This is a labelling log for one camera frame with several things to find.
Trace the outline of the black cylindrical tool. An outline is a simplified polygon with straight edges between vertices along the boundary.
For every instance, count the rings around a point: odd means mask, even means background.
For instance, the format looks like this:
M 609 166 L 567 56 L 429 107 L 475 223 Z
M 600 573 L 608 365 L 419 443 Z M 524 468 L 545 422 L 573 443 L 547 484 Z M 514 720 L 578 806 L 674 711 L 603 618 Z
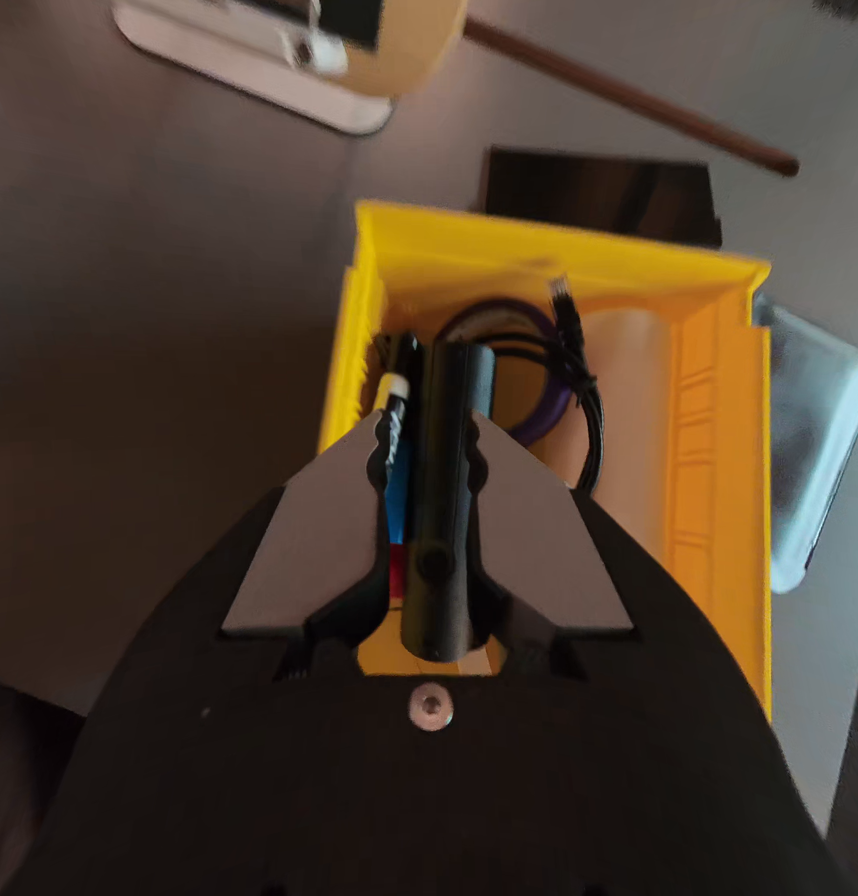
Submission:
M 424 348 L 408 499 L 402 644 L 455 663 L 475 640 L 468 610 L 468 424 L 492 409 L 494 352 L 474 342 Z

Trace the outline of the blue rectangular block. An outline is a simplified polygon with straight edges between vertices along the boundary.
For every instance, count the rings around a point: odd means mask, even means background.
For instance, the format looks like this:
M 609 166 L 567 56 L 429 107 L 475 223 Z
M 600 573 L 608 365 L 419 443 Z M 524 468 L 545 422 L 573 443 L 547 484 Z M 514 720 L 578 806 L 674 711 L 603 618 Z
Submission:
M 406 541 L 411 459 L 412 442 L 402 436 L 390 466 L 385 489 L 389 541 L 393 546 L 401 546 Z

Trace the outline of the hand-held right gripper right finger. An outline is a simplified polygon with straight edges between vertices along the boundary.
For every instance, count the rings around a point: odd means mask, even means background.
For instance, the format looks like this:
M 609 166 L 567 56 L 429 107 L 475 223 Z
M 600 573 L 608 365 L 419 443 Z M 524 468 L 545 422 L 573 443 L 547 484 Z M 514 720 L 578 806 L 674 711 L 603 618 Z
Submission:
M 625 609 L 566 482 L 492 420 L 471 413 L 485 465 L 476 494 L 478 574 L 507 648 L 631 633 Z

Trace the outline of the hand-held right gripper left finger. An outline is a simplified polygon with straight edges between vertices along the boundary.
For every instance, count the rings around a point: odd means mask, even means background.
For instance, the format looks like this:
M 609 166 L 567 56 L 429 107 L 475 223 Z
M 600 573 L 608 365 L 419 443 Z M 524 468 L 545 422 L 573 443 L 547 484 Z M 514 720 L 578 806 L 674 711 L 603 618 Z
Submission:
M 376 410 L 288 480 L 222 634 L 350 648 L 373 634 L 390 606 L 389 448 Z

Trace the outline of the thin brown wooden stick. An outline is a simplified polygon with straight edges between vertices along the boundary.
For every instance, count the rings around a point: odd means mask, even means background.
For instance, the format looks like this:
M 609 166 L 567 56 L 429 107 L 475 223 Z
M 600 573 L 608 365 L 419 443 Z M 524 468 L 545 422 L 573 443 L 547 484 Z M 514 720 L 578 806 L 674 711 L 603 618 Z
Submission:
M 680 133 L 733 158 L 772 174 L 792 178 L 801 164 L 793 155 L 740 133 L 711 118 L 601 73 L 586 64 L 538 46 L 467 16 L 463 37 L 475 45 L 546 75 L 561 84 L 619 106 L 673 132 Z

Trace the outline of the wooden book stand black panel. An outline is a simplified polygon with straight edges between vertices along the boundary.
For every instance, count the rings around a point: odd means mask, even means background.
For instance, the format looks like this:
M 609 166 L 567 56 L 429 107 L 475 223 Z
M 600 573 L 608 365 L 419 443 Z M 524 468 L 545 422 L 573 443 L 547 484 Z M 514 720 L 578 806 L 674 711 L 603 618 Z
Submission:
M 120 1 L 137 49 L 349 136 L 377 133 L 456 43 L 464 1 Z

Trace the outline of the glossy rectangular plate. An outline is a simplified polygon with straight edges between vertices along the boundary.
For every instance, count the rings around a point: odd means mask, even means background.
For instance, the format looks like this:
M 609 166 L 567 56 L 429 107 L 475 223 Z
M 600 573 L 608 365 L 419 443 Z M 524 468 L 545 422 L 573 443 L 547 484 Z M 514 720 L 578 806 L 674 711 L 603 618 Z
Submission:
M 700 162 L 492 147 L 484 213 L 719 250 L 709 167 Z

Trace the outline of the yellow storage bin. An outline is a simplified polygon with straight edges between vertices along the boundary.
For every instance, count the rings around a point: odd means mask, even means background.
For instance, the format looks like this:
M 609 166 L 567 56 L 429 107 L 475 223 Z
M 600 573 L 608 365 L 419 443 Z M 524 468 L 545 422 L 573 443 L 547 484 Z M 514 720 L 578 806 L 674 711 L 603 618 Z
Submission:
M 549 315 L 564 274 L 583 320 L 643 311 L 665 329 L 661 564 L 711 621 L 772 718 L 770 335 L 752 324 L 768 262 L 612 233 L 362 200 L 317 452 L 365 415 L 381 330 L 423 338 L 490 297 Z

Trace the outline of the grey metal plate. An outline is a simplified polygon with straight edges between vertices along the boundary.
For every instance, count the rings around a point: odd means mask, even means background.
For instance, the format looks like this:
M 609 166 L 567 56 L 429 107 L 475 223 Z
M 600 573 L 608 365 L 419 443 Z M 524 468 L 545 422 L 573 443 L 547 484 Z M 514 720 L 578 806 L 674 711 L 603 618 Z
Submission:
M 858 440 L 858 348 L 762 292 L 771 338 L 771 590 L 797 588 Z

